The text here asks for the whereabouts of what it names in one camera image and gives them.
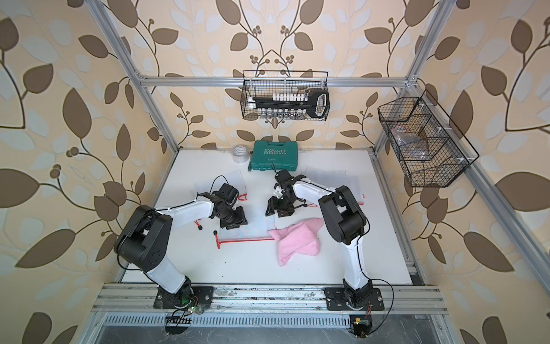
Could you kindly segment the clear mesh document bag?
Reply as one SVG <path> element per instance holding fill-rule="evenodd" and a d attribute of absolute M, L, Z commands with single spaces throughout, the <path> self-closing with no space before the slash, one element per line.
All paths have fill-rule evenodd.
<path fill-rule="evenodd" d="M 316 169 L 311 166 L 306 167 L 302 174 L 318 185 L 328 186 L 334 189 L 341 186 L 347 186 L 359 205 L 365 203 L 360 180 L 357 176 L 349 175 L 346 171 L 327 171 Z"/>
<path fill-rule="evenodd" d="M 246 215 L 246 218 L 247 225 L 216 231 L 214 236 L 218 249 L 223 244 L 274 241 L 269 234 L 271 230 L 276 229 L 274 216 L 265 216 L 262 211 L 252 211 Z"/>

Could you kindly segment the pink microfiber cloth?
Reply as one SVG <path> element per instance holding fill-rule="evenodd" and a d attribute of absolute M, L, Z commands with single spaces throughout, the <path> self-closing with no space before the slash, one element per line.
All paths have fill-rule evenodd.
<path fill-rule="evenodd" d="M 283 267 L 295 255 L 317 256 L 320 252 L 318 232 L 325 225 L 321 218 L 311 218 L 285 227 L 268 231 L 277 242 L 277 261 Z"/>

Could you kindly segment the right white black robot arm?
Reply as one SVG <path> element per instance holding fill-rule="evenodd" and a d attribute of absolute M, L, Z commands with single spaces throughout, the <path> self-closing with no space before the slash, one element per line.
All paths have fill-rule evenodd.
<path fill-rule="evenodd" d="M 372 280 L 361 265 L 360 239 L 369 232 L 370 223 L 347 186 L 320 186 L 304 175 L 291 176 L 283 169 L 275 174 L 274 195 L 268 200 L 266 216 L 292 216 L 294 203 L 316 205 L 322 212 L 327 231 L 341 244 L 345 265 L 343 285 L 350 303 L 365 299 L 372 290 Z"/>

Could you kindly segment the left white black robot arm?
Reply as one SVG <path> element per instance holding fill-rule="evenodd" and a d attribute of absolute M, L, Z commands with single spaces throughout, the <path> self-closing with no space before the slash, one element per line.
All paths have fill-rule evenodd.
<path fill-rule="evenodd" d="M 163 291 L 175 295 L 190 284 L 168 256 L 176 229 L 200 219 L 218 219 L 220 228 L 235 229 L 247 224 L 242 206 L 236 206 L 238 190 L 223 183 L 219 190 L 199 193 L 196 198 L 177 206 L 136 208 L 117 239 L 114 252 L 156 283 Z"/>

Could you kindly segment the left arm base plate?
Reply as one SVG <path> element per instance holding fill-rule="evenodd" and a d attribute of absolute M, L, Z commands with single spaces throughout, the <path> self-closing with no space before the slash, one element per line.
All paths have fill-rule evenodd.
<path fill-rule="evenodd" d="M 158 292 L 153 303 L 155 309 L 176 309 L 201 308 L 208 309 L 213 301 L 212 286 L 187 286 L 182 287 L 176 294 L 170 294 L 168 291 L 158 287 Z"/>

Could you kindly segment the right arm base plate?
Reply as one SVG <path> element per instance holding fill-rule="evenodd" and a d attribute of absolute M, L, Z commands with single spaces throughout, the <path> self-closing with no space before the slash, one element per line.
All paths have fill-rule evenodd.
<path fill-rule="evenodd" d="M 379 288 L 364 286 L 358 290 L 348 287 L 323 289 L 327 309 L 330 311 L 383 311 L 384 300 Z"/>

